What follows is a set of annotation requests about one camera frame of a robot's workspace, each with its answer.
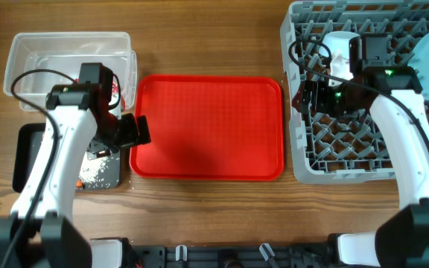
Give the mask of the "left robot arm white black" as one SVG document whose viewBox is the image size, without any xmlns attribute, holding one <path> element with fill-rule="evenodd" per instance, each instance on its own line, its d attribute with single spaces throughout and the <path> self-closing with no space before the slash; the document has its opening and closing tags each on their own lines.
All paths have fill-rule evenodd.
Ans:
<svg viewBox="0 0 429 268">
<path fill-rule="evenodd" d="M 45 106 L 46 117 L 34 166 L 8 217 L 0 217 L 0 267 L 140 267 L 126 238 L 87 240 L 72 223 L 77 180 L 95 144 L 117 153 L 150 143 L 147 119 L 111 113 L 112 87 L 119 80 L 102 63 L 84 63 L 79 78 L 59 84 Z"/>
</svg>

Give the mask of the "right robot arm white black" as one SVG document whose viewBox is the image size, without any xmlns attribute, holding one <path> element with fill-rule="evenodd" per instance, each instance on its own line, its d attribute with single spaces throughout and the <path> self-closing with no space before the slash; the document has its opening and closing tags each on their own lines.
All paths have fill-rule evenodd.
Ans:
<svg viewBox="0 0 429 268">
<path fill-rule="evenodd" d="M 413 68 L 391 66 L 384 34 L 340 31 L 320 42 L 330 68 L 293 99 L 301 113 L 344 118 L 363 109 L 380 130 L 392 162 L 400 210 L 373 232 L 334 234 L 340 264 L 429 267 L 429 124 Z"/>
</svg>

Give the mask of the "orange carrot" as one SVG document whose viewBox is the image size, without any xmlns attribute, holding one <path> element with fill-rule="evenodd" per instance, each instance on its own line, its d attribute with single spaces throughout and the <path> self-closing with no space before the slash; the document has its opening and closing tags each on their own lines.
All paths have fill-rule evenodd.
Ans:
<svg viewBox="0 0 429 268">
<path fill-rule="evenodd" d="M 83 189 L 83 187 L 84 187 L 83 182 L 81 182 L 80 180 L 78 180 L 77 183 L 76 183 L 76 189 Z"/>
</svg>

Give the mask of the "red snack wrapper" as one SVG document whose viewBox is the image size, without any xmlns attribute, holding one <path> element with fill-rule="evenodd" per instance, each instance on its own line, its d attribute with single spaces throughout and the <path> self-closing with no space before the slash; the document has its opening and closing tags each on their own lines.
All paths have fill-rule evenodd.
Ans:
<svg viewBox="0 0 429 268">
<path fill-rule="evenodd" d="M 112 83 L 112 98 L 110 101 L 110 106 L 117 107 L 117 103 L 119 102 L 119 96 L 118 96 L 119 90 L 118 90 L 118 83 L 113 82 Z"/>
</svg>

